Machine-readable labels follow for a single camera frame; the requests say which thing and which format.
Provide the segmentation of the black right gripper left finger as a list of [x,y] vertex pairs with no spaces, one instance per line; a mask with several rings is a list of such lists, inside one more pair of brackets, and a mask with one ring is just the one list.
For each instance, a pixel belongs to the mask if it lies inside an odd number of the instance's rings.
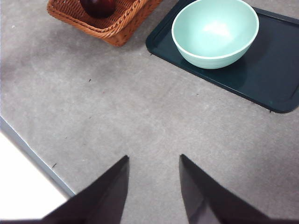
[[119,224],[128,193],[129,157],[123,156],[87,188],[42,219],[44,224]]

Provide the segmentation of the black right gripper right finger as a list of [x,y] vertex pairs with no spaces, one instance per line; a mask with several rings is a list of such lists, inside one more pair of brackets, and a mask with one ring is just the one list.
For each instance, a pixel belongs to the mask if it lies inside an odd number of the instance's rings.
[[190,224],[297,224],[270,218],[208,175],[184,154],[179,157],[181,194]]

